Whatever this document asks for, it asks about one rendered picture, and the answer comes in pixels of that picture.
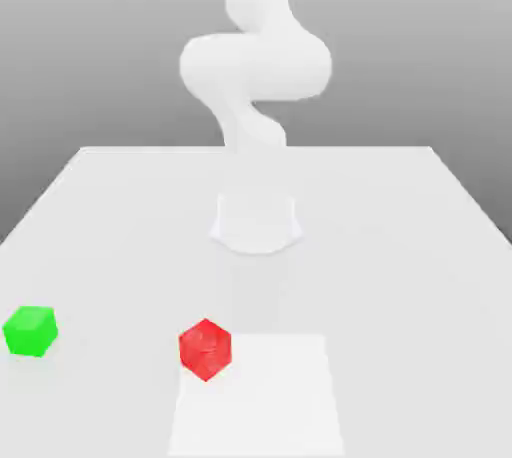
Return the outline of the small red cube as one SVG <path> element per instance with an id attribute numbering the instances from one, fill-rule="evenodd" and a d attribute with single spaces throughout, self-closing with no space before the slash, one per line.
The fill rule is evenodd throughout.
<path id="1" fill-rule="evenodd" d="M 204 382 L 232 361 L 232 336 L 204 318 L 178 337 L 181 364 Z"/>

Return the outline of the small green cube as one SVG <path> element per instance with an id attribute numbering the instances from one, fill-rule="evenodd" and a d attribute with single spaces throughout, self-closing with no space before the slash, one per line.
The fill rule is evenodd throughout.
<path id="1" fill-rule="evenodd" d="M 54 309 L 20 306 L 3 324 L 2 331 L 11 354 L 41 358 L 58 336 Z"/>

